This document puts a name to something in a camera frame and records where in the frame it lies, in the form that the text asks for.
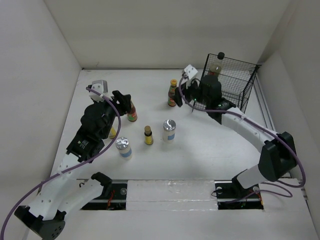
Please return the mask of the white jar silver lid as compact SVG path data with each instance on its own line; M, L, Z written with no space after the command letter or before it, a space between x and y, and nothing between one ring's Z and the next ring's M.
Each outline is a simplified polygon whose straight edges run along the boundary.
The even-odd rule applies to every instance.
M122 158L126 160L130 160L132 158L132 148L126 137L119 137L115 141L115 146Z
M176 134L176 122L172 119L167 119L163 123L163 135L164 142L171 144L175 139Z

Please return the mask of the tall clear black-cap bottle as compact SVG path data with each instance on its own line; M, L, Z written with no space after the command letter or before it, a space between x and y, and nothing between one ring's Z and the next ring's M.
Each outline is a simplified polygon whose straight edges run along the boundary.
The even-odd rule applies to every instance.
M224 52L219 52L216 60L210 65L208 74L213 76L218 76L222 70L222 63L225 57Z

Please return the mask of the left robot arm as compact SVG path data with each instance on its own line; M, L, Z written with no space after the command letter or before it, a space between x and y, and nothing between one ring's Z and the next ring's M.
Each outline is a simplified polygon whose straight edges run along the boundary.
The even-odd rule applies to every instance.
M129 113L131 95L114 90L111 97L90 89L96 100L80 119L81 126L66 148L54 175L45 180L41 191L28 205L19 205L14 215L43 240L54 240L63 231L67 218L96 197L111 194L112 179L97 172L74 193L69 193L88 164L102 155L115 119Z

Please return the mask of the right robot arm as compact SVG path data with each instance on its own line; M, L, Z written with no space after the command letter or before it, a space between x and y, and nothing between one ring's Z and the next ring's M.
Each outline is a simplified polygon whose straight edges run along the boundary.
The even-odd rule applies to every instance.
M202 80L182 73L174 94L175 103L191 105L191 101L205 101L202 112L220 125L227 127L251 143L260 153L259 162L231 180L230 192L234 202L248 198L253 188L262 183L278 183L283 175L301 162L294 139L288 132L278 133L248 118L235 104L222 96L221 83L214 75Z

